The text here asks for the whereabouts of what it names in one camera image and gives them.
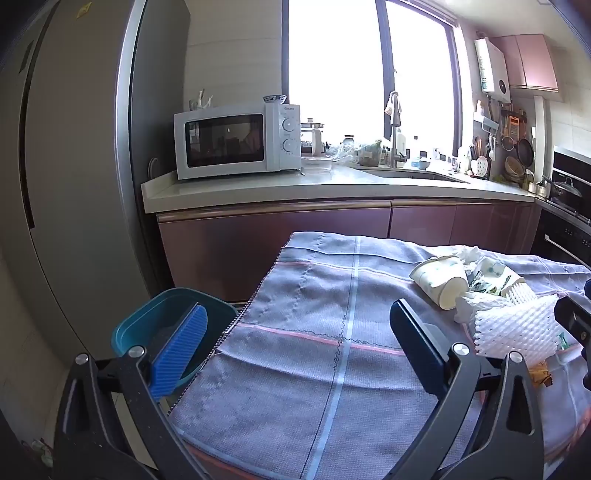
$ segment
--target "frying pan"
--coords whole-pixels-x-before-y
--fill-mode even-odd
[[[517,158],[525,168],[530,168],[534,163],[534,149],[526,138],[517,142]]]
[[[566,177],[566,181],[552,181],[545,175],[543,178],[552,185],[550,200],[562,203],[575,212],[579,211],[583,203],[583,196],[577,188],[573,187],[573,179]]]

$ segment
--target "microwave oven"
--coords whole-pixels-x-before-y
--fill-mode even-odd
[[[300,106],[220,106],[177,113],[179,180],[301,168]]]

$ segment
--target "kitchen countertop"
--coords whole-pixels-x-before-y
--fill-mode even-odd
[[[178,180],[176,171],[172,171],[142,184],[144,209],[146,213],[158,213],[242,203],[355,198],[535,200],[535,195],[517,187],[462,174],[428,169],[428,173],[444,174],[456,181],[385,178],[368,173],[370,168],[357,168],[366,171],[335,165],[331,172],[320,174],[282,171],[194,180]]]

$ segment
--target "water heater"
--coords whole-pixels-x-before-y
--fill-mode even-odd
[[[511,103],[507,65],[503,52],[488,38],[480,38],[475,43],[482,91],[495,100]]]

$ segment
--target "refrigerator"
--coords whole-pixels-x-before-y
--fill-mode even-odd
[[[173,170],[183,0],[60,0],[0,70],[0,248],[67,364],[172,286],[141,183]]]

